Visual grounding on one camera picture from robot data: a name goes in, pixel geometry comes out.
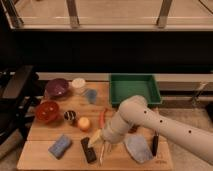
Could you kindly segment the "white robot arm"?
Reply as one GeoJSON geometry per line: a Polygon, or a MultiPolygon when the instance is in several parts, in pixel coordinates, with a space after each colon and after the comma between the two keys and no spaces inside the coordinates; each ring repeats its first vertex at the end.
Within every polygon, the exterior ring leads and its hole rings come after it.
{"type": "Polygon", "coordinates": [[[122,101],[104,127],[91,136],[88,147],[93,147],[100,141],[119,143],[133,125],[152,129],[213,165],[213,150],[210,150],[213,145],[213,133],[156,114],[140,95],[122,101]]]}

